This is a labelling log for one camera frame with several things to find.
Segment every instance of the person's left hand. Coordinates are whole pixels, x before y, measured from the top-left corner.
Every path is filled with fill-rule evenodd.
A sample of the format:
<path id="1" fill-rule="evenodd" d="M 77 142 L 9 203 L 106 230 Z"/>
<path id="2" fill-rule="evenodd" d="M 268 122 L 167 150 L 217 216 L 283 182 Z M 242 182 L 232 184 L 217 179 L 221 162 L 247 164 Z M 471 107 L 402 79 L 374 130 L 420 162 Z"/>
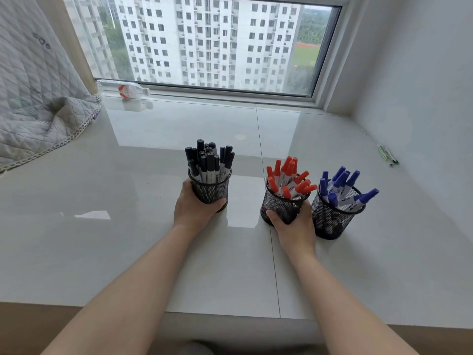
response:
<path id="1" fill-rule="evenodd" d="M 222 198 L 212 204 L 202 203 L 195 196 L 191 180 L 187 178 L 182 183 L 181 194 L 174 208 L 174 226 L 183 226 L 193 235 L 197 235 L 226 201 Z"/>

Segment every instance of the mesh cup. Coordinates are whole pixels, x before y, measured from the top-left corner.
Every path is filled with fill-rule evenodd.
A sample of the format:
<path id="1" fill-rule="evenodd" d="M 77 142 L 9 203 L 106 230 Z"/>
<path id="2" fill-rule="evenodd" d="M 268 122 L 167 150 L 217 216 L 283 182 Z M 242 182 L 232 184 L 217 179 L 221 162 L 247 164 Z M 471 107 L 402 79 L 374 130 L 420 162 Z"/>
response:
<path id="1" fill-rule="evenodd" d="M 264 194 L 263 205 L 260 210 L 261 218 L 272 226 L 271 220 L 266 214 L 266 211 L 269 209 L 275 211 L 284 223 L 291 224 L 299 214 L 302 203 L 310 196 L 310 193 L 296 195 L 293 199 L 286 199 L 275 195 L 271 191 L 267 179 L 265 182 L 266 193 Z"/>
<path id="2" fill-rule="evenodd" d="M 221 198 L 225 198 L 227 201 L 225 202 L 223 207 L 220 208 L 218 212 L 221 212 L 223 209 L 227 208 L 228 180 L 232 176 L 232 170 L 230 170 L 230 174 L 228 175 L 227 179 L 218 183 L 213 183 L 213 184 L 197 182 L 196 180 L 192 178 L 190 170 L 187 170 L 187 174 L 189 175 L 189 178 L 191 179 L 192 190 L 194 191 L 194 194 L 202 203 L 210 204 L 210 203 L 216 202 L 217 200 Z"/>
<path id="3" fill-rule="evenodd" d="M 363 206 L 363 208 L 354 213 L 346 212 L 345 209 L 350 205 L 344 205 L 341 209 L 331 206 L 322 199 L 319 189 L 320 185 L 317 188 L 317 196 L 312 202 L 312 221 L 316 228 L 316 235 L 323 239 L 335 240 L 340 237 L 348 223 L 350 223 L 350 220 L 352 220 L 355 215 L 364 211 L 366 206 Z M 353 187 L 346 198 L 359 194 L 361 194 L 361 192 Z"/>

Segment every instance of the person's left arm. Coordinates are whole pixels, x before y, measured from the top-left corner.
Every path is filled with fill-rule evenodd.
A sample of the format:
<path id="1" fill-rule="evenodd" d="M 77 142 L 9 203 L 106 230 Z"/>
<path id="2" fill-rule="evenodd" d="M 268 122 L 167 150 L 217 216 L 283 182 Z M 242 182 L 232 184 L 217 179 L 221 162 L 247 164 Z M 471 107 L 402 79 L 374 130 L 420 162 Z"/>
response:
<path id="1" fill-rule="evenodd" d="M 184 181 L 173 228 L 86 304 L 43 355 L 146 354 L 187 248 L 223 204 L 203 204 Z"/>

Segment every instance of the white countertop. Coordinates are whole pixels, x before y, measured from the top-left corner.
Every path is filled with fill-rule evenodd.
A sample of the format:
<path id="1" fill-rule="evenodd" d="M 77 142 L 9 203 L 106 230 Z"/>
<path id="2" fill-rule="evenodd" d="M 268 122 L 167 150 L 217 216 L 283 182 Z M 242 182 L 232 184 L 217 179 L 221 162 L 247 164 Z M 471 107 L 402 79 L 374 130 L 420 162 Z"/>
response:
<path id="1" fill-rule="evenodd" d="M 103 107 L 77 140 L 0 179 L 0 302 L 87 303 L 170 229 L 184 148 L 202 138 L 234 147 L 229 202 L 192 245 L 168 311 L 312 319 L 259 216 L 263 165 L 291 155 L 313 183 L 344 165 L 381 192 L 338 240 L 317 240 L 364 304 L 390 324 L 473 328 L 473 244 L 351 120 L 181 98 Z"/>

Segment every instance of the red marker cap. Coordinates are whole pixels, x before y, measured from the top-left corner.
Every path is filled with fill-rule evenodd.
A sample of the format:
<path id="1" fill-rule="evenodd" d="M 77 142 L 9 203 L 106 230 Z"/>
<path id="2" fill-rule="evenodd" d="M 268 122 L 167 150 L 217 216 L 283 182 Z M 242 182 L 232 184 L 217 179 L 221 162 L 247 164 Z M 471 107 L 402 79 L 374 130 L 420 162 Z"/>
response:
<path id="1" fill-rule="evenodd" d="M 311 191 L 314 191 L 317 189 L 317 185 L 316 184 L 312 184 L 308 187 L 305 187 L 300 193 L 301 194 L 307 194 L 307 193 L 310 193 Z"/>
<path id="2" fill-rule="evenodd" d="M 278 186 L 276 185 L 276 181 L 274 180 L 273 177 L 268 177 L 268 184 L 269 184 L 269 187 L 271 188 L 271 191 L 272 191 L 273 193 L 279 192 L 279 188 L 278 188 Z"/>
<path id="3" fill-rule="evenodd" d="M 268 172 L 268 177 L 273 177 L 274 176 L 273 173 L 272 173 L 271 166 L 266 167 L 266 172 Z"/>
<path id="4" fill-rule="evenodd" d="M 299 185 L 296 185 L 296 188 L 294 188 L 294 190 L 297 192 L 297 193 L 300 193 L 305 187 L 308 187 L 310 185 L 310 180 L 306 179 L 304 182 L 302 182 L 301 184 Z"/>
<path id="5" fill-rule="evenodd" d="M 294 169 L 294 166 L 296 165 L 296 162 L 294 161 L 290 161 L 289 162 L 289 165 L 287 166 L 287 169 L 286 169 L 286 177 L 291 177 L 292 174 L 293 174 L 293 169 Z"/>
<path id="6" fill-rule="evenodd" d="M 286 173 L 286 169 L 289 166 L 289 163 L 292 161 L 292 157 L 287 157 L 284 165 L 281 167 L 281 173 Z"/>
<path id="7" fill-rule="evenodd" d="M 296 163 L 295 166 L 294 166 L 294 169 L 292 170 L 292 174 L 293 174 L 293 175 L 296 175 L 296 174 L 297 174 L 297 160 L 298 160 L 298 159 L 297 159 L 296 157 L 294 157 L 294 158 L 292 159 L 292 161 Z"/>
<path id="8" fill-rule="evenodd" d="M 281 175 L 280 168 L 281 168 L 281 160 L 277 160 L 276 165 L 274 166 L 274 173 L 273 173 L 276 177 L 279 177 Z"/>
<path id="9" fill-rule="evenodd" d="M 294 178 L 294 183 L 299 184 L 302 180 L 309 175 L 309 172 L 304 171 L 299 176 Z"/>
<path id="10" fill-rule="evenodd" d="M 289 191 L 289 188 L 285 185 L 282 187 L 282 196 L 286 199 L 291 199 L 291 192 Z"/>

